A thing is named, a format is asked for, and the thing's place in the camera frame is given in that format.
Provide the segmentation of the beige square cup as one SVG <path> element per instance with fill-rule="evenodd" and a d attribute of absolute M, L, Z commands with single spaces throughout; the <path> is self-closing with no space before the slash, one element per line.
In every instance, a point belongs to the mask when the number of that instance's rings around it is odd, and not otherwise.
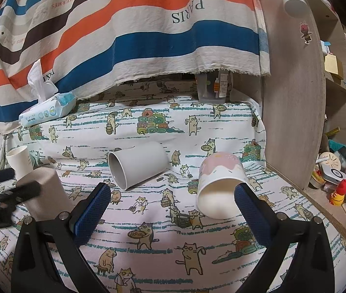
<path fill-rule="evenodd" d="M 55 169 L 39 167 L 21 178 L 16 186 L 32 181 L 41 185 L 41 192 L 38 197 L 24 202 L 24 205 L 36 221 L 53 220 L 61 212 L 72 211 L 74 205 L 64 191 Z"/>

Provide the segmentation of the white and pink smiley cup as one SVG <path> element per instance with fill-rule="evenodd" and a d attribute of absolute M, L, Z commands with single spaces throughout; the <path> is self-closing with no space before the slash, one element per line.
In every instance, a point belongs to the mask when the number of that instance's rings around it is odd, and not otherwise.
<path fill-rule="evenodd" d="M 6 154 L 9 166 L 15 171 L 16 180 L 20 180 L 33 171 L 30 153 L 27 146 L 20 146 Z"/>

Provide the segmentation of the grey cylindrical cup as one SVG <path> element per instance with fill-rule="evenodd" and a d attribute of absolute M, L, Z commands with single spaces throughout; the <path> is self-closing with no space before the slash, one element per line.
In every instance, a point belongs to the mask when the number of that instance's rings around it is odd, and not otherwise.
<path fill-rule="evenodd" d="M 108 165 L 117 186 L 127 190 L 164 172 L 169 161 L 161 144 L 148 142 L 109 152 Z"/>

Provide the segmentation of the red and yellow toy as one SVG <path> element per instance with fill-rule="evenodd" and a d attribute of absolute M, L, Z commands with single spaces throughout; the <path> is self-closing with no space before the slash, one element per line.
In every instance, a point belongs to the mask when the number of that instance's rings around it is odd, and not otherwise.
<path fill-rule="evenodd" d="M 330 204 L 334 206 L 341 206 L 346 196 L 346 178 L 340 181 L 336 189 L 330 196 Z"/>

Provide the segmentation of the baby wipes pack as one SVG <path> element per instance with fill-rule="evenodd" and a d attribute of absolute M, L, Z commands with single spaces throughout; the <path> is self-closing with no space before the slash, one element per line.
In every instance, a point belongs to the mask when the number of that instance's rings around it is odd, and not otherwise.
<path fill-rule="evenodd" d="M 44 80 L 40 59 L 32 65 L 27 81 L 32 94 L 37 96 L 37 103 L 19 115 L 23 127 L 64 117 L 75 107 L 77 98 L 72 92 L 60 93 L 52 81 Z"/>

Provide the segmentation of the round white gadget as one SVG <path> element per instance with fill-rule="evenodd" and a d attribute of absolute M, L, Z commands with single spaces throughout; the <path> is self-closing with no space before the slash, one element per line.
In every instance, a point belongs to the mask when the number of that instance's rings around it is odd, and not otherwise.
<path fill-rule="evenodd" d="M 322 178 L 332 184 L 338 185 L 341 181 L 346 179 L 346 174 L 336 168 L 332 168 L 325 163 L 320 164 L 320 172 Z"/>

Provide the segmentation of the cat pattern table cloth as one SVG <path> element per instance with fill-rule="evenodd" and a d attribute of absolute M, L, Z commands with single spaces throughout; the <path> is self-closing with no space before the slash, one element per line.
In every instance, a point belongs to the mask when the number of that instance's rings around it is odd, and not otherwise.
<path fill-rule="evenodd" d="M 189 81 L 119 85 L 80 102 L 68 116 L 0 137 L 0 165 L 25 146 L 33 165 L 55 169 L 71 203 L 98 183 L 112 199 L 88 244 L 91 269 L 111 292 L 234 292 L 265 249 L 241 215 L 204 216 L 196 206 L 199 168 L 226 151 L 273 210 L 307 221 L 320 211 L 266 167 L 266 129 L 252 103 L 204 104 Z M 128 190 L 115 183 L 108 155 L 158 142 L 168 156 L 159 175 Z"/>

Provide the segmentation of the striped hermes paris cloth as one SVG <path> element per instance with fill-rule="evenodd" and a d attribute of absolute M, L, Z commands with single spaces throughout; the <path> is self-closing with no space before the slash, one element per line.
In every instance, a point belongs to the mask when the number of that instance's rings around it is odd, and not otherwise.
<path fill-rule="evenodd" d="M 1 134 L 37 103 L 27 81 L 35 62 L 79 99 L 172 73 L 270 73 L 259 0 L 3 0 Z"/>

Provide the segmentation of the wooden shelf unit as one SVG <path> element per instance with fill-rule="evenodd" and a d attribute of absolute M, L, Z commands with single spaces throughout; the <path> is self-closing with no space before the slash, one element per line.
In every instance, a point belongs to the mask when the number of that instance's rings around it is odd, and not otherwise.
<path fill-rule="evenodd" d="M 269 167 L 318 208 L 346 239 L 346 213 L 309 181 L 322 136 L 339 129 L 346 144 L 346 38 L 342 24 L 323 0 L 305 0 L 302 18 L 290 17 L 283 0 L 260 0 L 266 20 L 271 75 L 264 79 L 263 121 Z M 309 45 L 300 23 L 312 32 Z"/>

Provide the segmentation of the clear storage box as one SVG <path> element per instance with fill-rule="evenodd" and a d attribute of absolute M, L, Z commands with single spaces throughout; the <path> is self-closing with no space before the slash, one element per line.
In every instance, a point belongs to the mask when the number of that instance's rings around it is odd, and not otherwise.
<path fill-rule="evenodd" d="M 232 88 L 232 74 L 227 70 L 214 70 L 195 76 L 200 103 L 226 103 Z"/>

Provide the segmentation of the bear sticker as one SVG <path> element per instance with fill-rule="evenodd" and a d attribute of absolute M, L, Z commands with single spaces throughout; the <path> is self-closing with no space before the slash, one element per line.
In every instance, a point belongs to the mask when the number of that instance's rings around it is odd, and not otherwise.
<path fill-rule="evenodd" d="M 310 42 L 312 41 L 312 37 L 311 37 L 312 32 L 310 31 L 308 24 L 305 21 L 301 22 L 299 30 L 301 34 L 300 38 L 302 38 L 305 41 L 306 45 L 309 45 Z"/>

